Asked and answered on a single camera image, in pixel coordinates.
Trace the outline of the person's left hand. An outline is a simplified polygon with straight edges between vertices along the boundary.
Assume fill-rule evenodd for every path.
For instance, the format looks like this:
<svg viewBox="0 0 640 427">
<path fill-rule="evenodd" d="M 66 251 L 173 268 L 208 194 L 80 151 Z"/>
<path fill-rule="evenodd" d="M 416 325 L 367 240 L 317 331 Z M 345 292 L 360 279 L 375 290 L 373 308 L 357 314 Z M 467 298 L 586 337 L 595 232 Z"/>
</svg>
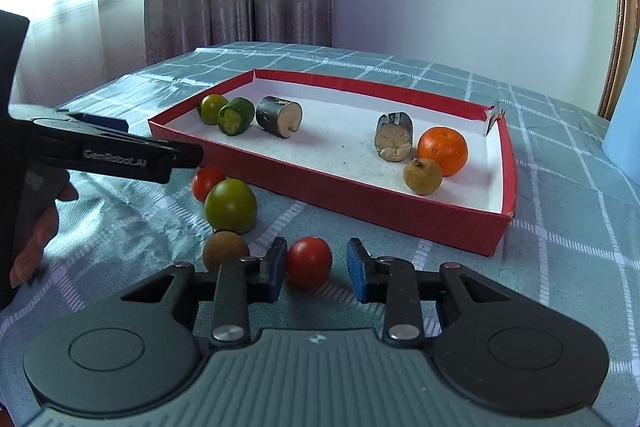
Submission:
<svg viewBox="0 0 640 427">
<path fill-rule="evenodd" d="M 39 164 L 29 167 L 17 210 L 9 274 L 12 289 L 34 276 L 41 265 L 44 250 L 58 234 L 55 203 L 77 199 L 78 192 L 66 169 Z"/>
</svg>

